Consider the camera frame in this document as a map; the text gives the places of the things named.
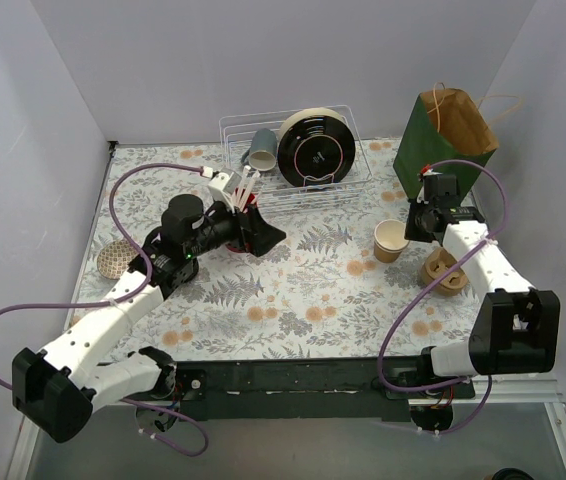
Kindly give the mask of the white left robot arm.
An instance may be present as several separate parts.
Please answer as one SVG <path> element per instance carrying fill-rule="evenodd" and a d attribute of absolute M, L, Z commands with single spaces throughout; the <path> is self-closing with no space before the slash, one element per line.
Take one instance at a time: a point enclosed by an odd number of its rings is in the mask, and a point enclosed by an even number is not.
<path fill-rule="evenodd" d="M 198 273 L 201 255 L 225 245 L 255 257 L 286 237 L 267 223 L 258 206 L 241 210 L 216 201 L 206 208 L 191 194 L 173 197 L 159 227 L 147 235 L 143 252 L 105 297 L 102 308 L 39 351 L 21 350 L 12 361 L 12 403 L 53 440 L 75 437 L 92 414 L 136 393 L 168 398 L 176 386 L 176 364 L 166 353 L 145 347 L 126 360 L 101 362 L 145 315 Z"/>

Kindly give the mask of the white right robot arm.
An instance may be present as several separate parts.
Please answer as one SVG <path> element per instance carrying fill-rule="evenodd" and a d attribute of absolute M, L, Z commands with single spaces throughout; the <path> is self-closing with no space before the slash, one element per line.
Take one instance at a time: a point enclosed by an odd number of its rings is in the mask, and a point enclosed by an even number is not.
<path fill-rule="evenodd" d="M 425 366 L 415 373 L 417 389 L 438 397 L 452 377 L 545 373 L 555 364 L 560 301 L 551 290 L 538 290 L 509 263 L 488 238 L 483 217 L 461 205 L 453 174 L 422 177 L 424 198 L 410 202 L 405 237 L 436 242 L 458 262 L 482 300 L 469 338 L 422 351 Z"/>

